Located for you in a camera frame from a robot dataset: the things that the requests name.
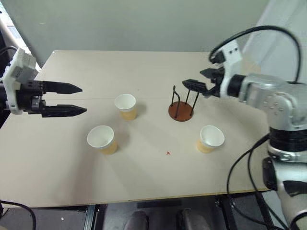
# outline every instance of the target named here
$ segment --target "white paper cup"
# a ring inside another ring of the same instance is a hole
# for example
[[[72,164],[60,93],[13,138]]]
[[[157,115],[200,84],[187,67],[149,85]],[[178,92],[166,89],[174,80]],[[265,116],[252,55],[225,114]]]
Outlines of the white paper cup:
[[[114,101],[115,106],[119,109],[120,115],[127,121],[134,120],[136,117],[136,100],[131,94],[125,93],[118,96]]]
[[[209,153],[215,148],[223,145],[225,136],[223,132],[215,126],[204,126],[201,129],[201,136],[197,142],[197,149],[203,153]]]
[[[97,126],[87,135],[87,143],[104,154],[112,154],[117,149],[114,131],[110,126]]]

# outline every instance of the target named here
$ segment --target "metal rod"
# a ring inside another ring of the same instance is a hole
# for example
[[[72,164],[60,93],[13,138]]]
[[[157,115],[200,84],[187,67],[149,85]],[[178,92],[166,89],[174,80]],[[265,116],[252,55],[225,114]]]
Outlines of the metal rod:
[[[218,207],[222,209],[227,230],[237,230],[236,220],[228,198],[225,195],[216,195],[215,201]]]
[[[266,223],[270,224],[270,225],[274,225],[269,210],[267,209],[267,207],[266,207],[265,205],[263,205],[264,202],[265,202],[265,200],[264,200],[264,198],[263,198],[262,193],[260,193],[260,196],[258,196],[258,195],[255,193],[255,198],[256,198],[258,207],[259,207],[259,209],[260,209],[260,212],[261,212],[261,214],[262,214],[263,220],[264,220]]]
[[[89,205],[87,207],[84,230],[91,230],[94,225],[95,205]]]
[[[175,86],[174,86],[173,89],[174,89],[174,94],[176,94],[176,96],[178,97],[178,105],[177,105],[176,114],[175,114],[175,118],[177,118],[178,110],[179,110],[179,105],[180,105],[180,96],[179,96],[179,94],[175,91]]]
[[[198,92],[197,95],[196,95],[196,98],[195,98],[195,101],[194,101],[194,104],[193,104],[193,107],[192,107],[190,116],[192,116],[192,113],[193,113],[193,110],[194,110],[194,107],[195,107],[195,104],[196,104],[196,101],[197,101],[197,99],[198,99],[198,95],[199,95],[199,94],[200,94],[200,93]]]
[[[186,104],[187,104],[187,101],[188,101],[189,95],[190,95],[190,90],[189,90],[189,92],[188,92],[188,94],[187,94]]]
[[[173,97],[172,97],[172,103],[171,103],[171,106],[173,106],[173,102],[174,102],[175,88],[176,88],[176,86],[174,86],[174,87],[173,87]]]

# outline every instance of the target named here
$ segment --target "black cable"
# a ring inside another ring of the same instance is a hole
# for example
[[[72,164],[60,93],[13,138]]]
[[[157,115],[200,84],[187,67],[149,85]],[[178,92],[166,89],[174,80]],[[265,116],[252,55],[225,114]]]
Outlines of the black cable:
[[[31,208],[29,208],[28,206],[23,205],[23,204],[11,202],[11,201],[5,201],[5,200],[1,200],[0,203],[7,204],[7,205],[19,206],[19,207],[26,209],[28,212],[30,212],[31,217],[32,217],[32,230],[36,230],[36,217],[35,217],[35,214],[34,214],[34,212]]]
[[[5,47],[5,48],[2,48],[2,49],[0,49],[0,55],[2,55],[2,54],[4,54],[6,51],[8,51],[8,50],[15,50],[15,51],[17,51],[17,48],[16,47],[14,47],[14,46],[7,46],[7,47]]]
[[[249,28],[247,30],[241,31],[233,36],[231,36],[230,38],[224,40],[222,43],[220,43],[218,46],[216,46],[215,48],[213,48],[213,50],[210,52],[209,54],[209,61],[213,62],[213,55],[215,55],[215,53],[217,52],[217,50],[221,47],[223,47],[224,45],[226,45],[227,43],[241,37],[247,34],[250,34],[252,32],[256,32],[256,31],[261,31],[261,30],[274,30],[274,31],[279,31],[282,32],[286,35],[288,35],[295,43],[296,49],[297,49],[297,70],[296,70],[296,75],[295,75],[295,80],[293,83],[297,84],[298,82],[298,78],[300,75],[300,71],[301,71],[301,62],[302,62],[302,52],[301,52],[301,48],[300,48],[300,44],[298,39],[288,30],[283,29],[279,26],[275,26],[275,25],[262,25],[262,26],[256,26],[256,27],[252,27]]]
[[[261,197],[261,193],[259,192],[259,190],[257,189],[255,182],[253,180],[253,177],[251,175],[251,170],[250,170],[250,160],[251,160],[251,156],[253,154],[253,150],[250,151],[249,156],[248,156],[248,176],[250,179],[250,182],[253,185],[253,188],[255,190],[256,196]],[[283,228],[288,229],[288,226],[285,225],[285,223],[276,215],[276,213],[271,209],[271,207],[264,201],[263,204],[265,205],[265,207],[272,213],[272,215],[277,219],[277,221],[282,225]]]
[[[260,145],[262,145],[265,141],[267,141],[269,139],[269,134],[265,135],[263,138],[261,138],[260,140],[258,140],[256,142],[256,144],[254,144],[254,146],[249,149],[248,151],[246,151],[245,153],[243,153],[236,161],[235,163],[231,166],[230,168],[230,171],[228,173],[228,177],[227,177],[227,185],[226,185],[226,190],[227,190],[227,196],[228,196],[228,199],[230,201],[230,205],[234,208],[234,210],[239,213],[241,216],[243,216],[244,218],[250,220],[250,221],[253,221],[255,223],[258,223],[258,224],[261,224],[261,225],[265,225],[266,227],[268,228],[271,228],[271,229],[277,229],[277,230],[284,230],[282,228],[279,228],[277,226],[274,226],[274,225],[270,225],[270,224],[267,224],[263,221],[260,221],[260,220],[257,220],[257,219],[254,219],[252,217],[249,217],[247,216],[246,214],[244,214],[240,209],[238,209],[235,204],[232,202],[232,198],[231,198],[231,195],[230,195],[230,192],[229,192],[229,182],[230,182],[230,177],[231,177],[231,174],[232,174],[232,171],[233,169],[235,168],[235,166],[240,162],[240,160],[242,160],[247,154],[249,154],[251,151],[253,151],[254,149],[256,149],[257,147],[259,147]]]

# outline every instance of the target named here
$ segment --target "table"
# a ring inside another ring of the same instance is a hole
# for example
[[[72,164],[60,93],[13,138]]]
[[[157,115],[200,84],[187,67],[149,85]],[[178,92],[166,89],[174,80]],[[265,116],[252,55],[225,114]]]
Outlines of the table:
[[[201,196],[226,192],[233,162],[268,132],[266,117],[236,99],[199,97],[193,118],[177,122],[168,115],[172,87],[185,98],[181,82],[208,82],[208,53],[55,51],[38,80],[70,82],[83,89],[73,95],[50,93],[47,104],[74,104],[88,109],[67,118],[10,115],[0,130],[0,197],[30,207],[58,207],[119,201]],[[250,70],[244,65],[243,72]],[[120,118],[117,95],[137,98],[138,117]],[[191,92],[190,103],[195,94]],[[115,131],[119,149],[103,155],[86,142],[97,125]],[[225,144],[197,151],[201,127],[218,126]],[[260,147],[252,159],[258,188],[262,182]],[[250,191],[246,162],[233,172],[232,192]]]

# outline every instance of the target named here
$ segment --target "brown round base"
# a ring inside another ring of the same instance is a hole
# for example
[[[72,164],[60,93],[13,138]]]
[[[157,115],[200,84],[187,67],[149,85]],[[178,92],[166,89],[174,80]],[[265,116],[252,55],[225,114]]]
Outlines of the brown round base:
[[[173,118],[176,121],[188,121],[188,120],[190,120],[193,116],[193,113],[190,116],[190,113],[192,111],[192,107],[189,104],[185,104],[184,102],[180,102],[178,114],[177,114],[177,117],[175,118],[177,105],[178,105],[178,102],[174,102],[168,108],[168,114],[171,116],[171,118]]]

